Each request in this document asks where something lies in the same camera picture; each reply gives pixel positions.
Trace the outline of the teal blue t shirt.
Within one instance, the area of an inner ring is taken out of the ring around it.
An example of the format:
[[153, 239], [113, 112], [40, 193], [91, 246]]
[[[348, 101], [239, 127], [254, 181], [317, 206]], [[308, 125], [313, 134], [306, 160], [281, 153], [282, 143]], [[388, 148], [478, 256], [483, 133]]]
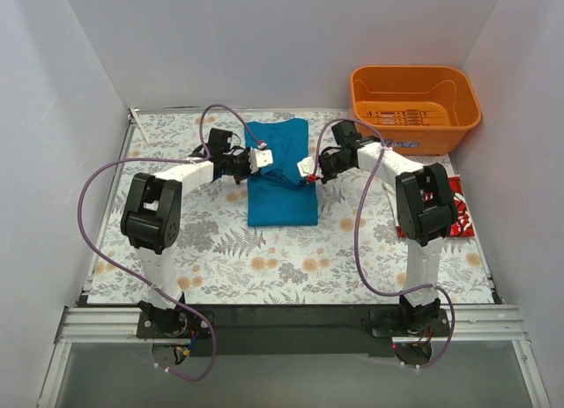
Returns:
[[250, 122], [246, 146], [264, 141], [273, 164], [247, 179], [248, 225], [316, 226], [318, 199], [314, 184], [300, 176], [297, 163], [309, 155], [308, 121], [292, 118], [283, 122]]

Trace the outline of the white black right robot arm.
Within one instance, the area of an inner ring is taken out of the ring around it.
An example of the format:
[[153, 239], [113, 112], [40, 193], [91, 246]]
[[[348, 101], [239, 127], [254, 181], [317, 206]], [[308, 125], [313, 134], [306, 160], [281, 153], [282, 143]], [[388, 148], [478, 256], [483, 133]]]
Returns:
[[387, 146], [379, 131], [364, 137], [362, 122], [336, 119], [325, 125], [335, 146], [315, 151], [312, 181], [328, 182], [357, 168], [380, 178], [395, 190], [397, 222], [408, 246], [405, 282], [392, 293], [396, 305], [370, 313], [368, 328], [377, 337], [419, 335], [436, 322], [453, 330], [454, 321], [444, 317], [441, 300], [448, 295], [438, 284], [440, 258], [445, 240], [457, 219], [449, 177], [443, 165], [423, 165]]

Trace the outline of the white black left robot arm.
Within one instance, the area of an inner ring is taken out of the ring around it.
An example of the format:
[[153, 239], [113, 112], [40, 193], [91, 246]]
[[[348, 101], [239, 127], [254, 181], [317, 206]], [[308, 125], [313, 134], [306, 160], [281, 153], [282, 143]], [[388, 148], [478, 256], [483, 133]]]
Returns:
[[224, 175], [239, 183], [263, 167], [257, 161], [259, 149], [233, 145], [232, 137], [227, 130], [213, 128], [208, 142], [181, 163], [157, 174], [135, 174], [131, 180], [121, 232], [136, 250], [150, 281], [148, 298], [137, 305], [151, 326], [170, 338], [187, 335], [189, 326], [198, 323], [194, 315], [176, 305], [183, 301], [174, 267], [183, 198]]

